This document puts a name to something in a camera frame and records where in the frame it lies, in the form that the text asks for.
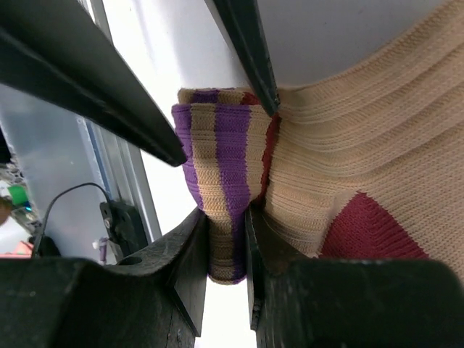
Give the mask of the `aluminium frame rail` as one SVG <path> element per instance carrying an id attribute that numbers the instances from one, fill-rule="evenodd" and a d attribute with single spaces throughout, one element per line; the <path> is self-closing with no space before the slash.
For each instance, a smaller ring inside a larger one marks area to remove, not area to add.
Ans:
<path id="1" fill-rule="evenodd" d="M 94 24 L 114 48 L 104 2 L 78 1 L 78 3 L 87 11 Z M 152 243 L 160 238 L 162 233 L 141 150 L 95 123 L 86 121 L 86 128 L 98 164 L 102 182 L 100 185 L 107 190 L 110 198 L 130 204 L 137 209 L 147 241 L 149 244 Z M 106 235 L 106 231 L 102 230 L 104 227 L 102 222 L 99 222 L 97 227 L 99 229 L 92 231 L 90 237 L 84 237 L 79 256 L 99 259 L 98 249 L 94 249 L 92 244 Z"/>

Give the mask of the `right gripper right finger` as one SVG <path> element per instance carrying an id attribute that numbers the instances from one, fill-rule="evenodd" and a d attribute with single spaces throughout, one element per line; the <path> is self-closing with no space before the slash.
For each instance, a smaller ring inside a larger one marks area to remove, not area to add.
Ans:
<path id="1" fill-rule="evenodd" d="M 430 260 L 309 258 L 245 214 L 251 329 L 259 347 L 461 347 L 463 286 Z"/>

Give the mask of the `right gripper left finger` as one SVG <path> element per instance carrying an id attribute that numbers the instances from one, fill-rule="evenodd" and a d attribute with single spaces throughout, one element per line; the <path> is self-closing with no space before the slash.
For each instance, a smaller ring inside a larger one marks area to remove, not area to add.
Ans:
<path id="1" fill-rule="evenodd" d="M 81 258 L 1 261 L 3 347 L 192 347 L 202 332 L 207 218 L 116 265 Z"/>

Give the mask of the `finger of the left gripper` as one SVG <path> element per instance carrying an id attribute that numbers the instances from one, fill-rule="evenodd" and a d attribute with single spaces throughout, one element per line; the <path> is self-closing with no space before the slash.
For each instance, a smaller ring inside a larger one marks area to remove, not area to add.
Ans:
<path id="1" fill-rule="evenodd" d="M 206 5 L 254 94 L 274 116 L 280 99 L 257 1 L 209 0 Z"/>
<path id="2" fill-rule="evenodd" d="M 78 1 L 1 2 L 1 84 L 84 116 L 177 167 L 175 131 Z"/>

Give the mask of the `tan maroon striped sock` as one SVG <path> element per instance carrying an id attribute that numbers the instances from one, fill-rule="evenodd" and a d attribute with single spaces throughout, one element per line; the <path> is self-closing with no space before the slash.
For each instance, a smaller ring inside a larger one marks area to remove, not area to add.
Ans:
<path id="1" fill-rule="evenodd" d="M 247 271 L 245 212 L 314 258 L 430 259 L 463 274 L 463 3 L 447 1 L 359 64 L 281 88 L 187 89 L 172 108 L 210 277 Z"/>

